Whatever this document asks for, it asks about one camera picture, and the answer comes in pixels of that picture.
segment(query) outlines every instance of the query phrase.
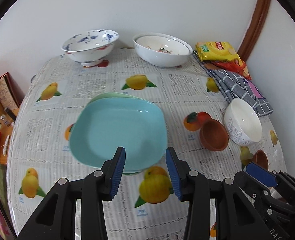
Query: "striped dish towel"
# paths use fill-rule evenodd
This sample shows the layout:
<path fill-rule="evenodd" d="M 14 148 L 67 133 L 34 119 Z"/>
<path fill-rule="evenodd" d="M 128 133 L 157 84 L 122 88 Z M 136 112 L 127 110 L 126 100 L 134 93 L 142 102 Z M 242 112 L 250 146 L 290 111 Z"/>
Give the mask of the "striped dish towel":
<path fill-rule="evenodd" d="M 234 98 L 241 98 L 253 108 L 258 116 L 272 114 L 273 108 L 270 103 L 251 81 L 246 80 L 237 73 L 224 69 L 207 69 L 195 52 L 193 56 L 206 73 L 214 78 L 215 83 L 228 103 L 231 103 Z"/>

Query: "metal screw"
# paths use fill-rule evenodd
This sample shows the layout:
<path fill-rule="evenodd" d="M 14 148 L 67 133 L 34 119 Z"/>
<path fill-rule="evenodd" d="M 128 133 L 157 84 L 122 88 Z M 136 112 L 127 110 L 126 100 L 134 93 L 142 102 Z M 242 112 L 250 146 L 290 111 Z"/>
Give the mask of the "metal screw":
<path fill-rule="evenodd" d="M 228 185 L 232 185 L 233 184 L 233 179 L 231 179 L 231 178 L 226 178 L 225 180 L 224 180 L 224 182 L 226 183 L 226 184 L 228 184 Z"/>
<path fill-rule="evenodd" d="M 63 185 L 63 184 L 65 184 L 67 182 L 67 179 L 66 178 L 60 178 L 59 180 L 58 180 L 58 183 L 60 184 L 60 185 Z"/>
<path fill-rule="evenodd" d="M 196 177 L 197 175 L 199 175 L 199 173 L 195 170 L 191 170 L 191 171 L 189 171 L 189 175 L 192 177 Z"/>
<path fill-rule="evenodd" d="M 103 171 L 97 170 L 93 174 L 95 177 L 101 177 L 103 175 Z"/>

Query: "brown clay cup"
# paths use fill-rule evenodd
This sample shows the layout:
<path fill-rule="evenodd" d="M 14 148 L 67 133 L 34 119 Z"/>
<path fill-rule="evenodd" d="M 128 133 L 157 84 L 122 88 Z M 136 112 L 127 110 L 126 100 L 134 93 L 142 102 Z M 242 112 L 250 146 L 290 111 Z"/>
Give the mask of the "brown clay cup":
<path fill-rule="evenodd" d="M 219 121 L 208 119 L 202 123 L 200 141 L 210 151 L 223 151 L 229 144 L 229 135 Z"/>
<path fill-rule="evenodd" d="M 252 158 L 252 162 L 254 162 L 255 164 L 259 165 L 260 167 L 266 169 L 267 171 L 269 170 L 269 162 L 268 162 L 267 155 L 262 150 L 258 150 L 254 154 L 254 156 Z"/>

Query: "table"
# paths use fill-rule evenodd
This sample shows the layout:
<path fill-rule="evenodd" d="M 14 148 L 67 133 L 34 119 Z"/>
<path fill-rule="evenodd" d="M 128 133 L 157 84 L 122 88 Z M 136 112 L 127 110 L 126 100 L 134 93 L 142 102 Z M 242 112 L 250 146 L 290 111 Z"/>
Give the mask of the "table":
<path fill-rule="evenodd" d="M 223 122 L 228 103 L 221 93 L 207 92 L 207 74 L 191 56 L 181 68 L 157 68 L 140 59 L 134 49 L 114 49 L 106 58 L 107 67 L 83 68 L 66 55 L 48 61 L 37 74 L 21 105 L 13 131 L 8 156 L 8 199 L 14 227 L 19 232 L 33 210 L 43 199 L 28 198 L 20 191 L 21 182 L 29 174 L 38 174 L 38 182 L 46 193 L 62 178 L 82 179 L 95 169 L 79 163 L 70 153 L 68 134 L 84 106 L 94 96 L 121 92 L 144 98 L 164 113 L 168 146 L 174 147 L 179 159 L 209 179 L 233 178 L 241 170 L 240 147 L 230 140 L 221 152 L 210 152 L 199 141 L 198 131 L 188 131 L 183 120 L 191 112 L 205 111 Z M 142 90 L 123 89 L 125 80 L 144 74 L 156 85 Z M 57 96 L 42 100 L 49 85 L 57 87 Z M 268 117 L 260 118 L 263 138 L 249 146 L 255 153 L 262 149 L 270 170 L 284 170 L 280 143 L 273 146 Z M 165 158 L 156 164 L 167 170 Z M 138 188 L 144 173 L 122 176 L 118 194 L 112 202 L 104 202 L 104 216 L 109 239 L 181 239 L 184 234 L 188 203 L 174 194 L 158 204 L 138 204 Z M 211 201 L 211 225 L 215 222 L 215 205 Z M 80 203 L 76 207 L 76 239 L 80 239 Z"/>

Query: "white bowl with floral pattern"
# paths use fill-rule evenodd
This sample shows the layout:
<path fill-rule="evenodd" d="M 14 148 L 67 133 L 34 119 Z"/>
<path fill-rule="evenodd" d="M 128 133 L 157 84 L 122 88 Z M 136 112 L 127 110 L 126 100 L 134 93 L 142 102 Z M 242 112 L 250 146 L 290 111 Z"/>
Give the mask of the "white bowl with floral pattern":
<path fill-rule="evenodd" d="M 71 60 L 91 67 L 103 61 L 118 38 L 119 34 L 115 31 L 92 30 L 72 36 L 63 43 L 61 49 Z"/>
<path fill-rule="evenodd" d="M 253 108 L 244 100 L 235 98 L 224 115 L 227 132 L 236 144 L 248 146 L 262 138 L 262 125 Z"/>
<path fill-rule="evenodd" d="M 141 33 L 133 37 L 136 53 L 158 67 L 176 67 L 187 62 L 193 49 L 186 42 L 161 33 Z"/>

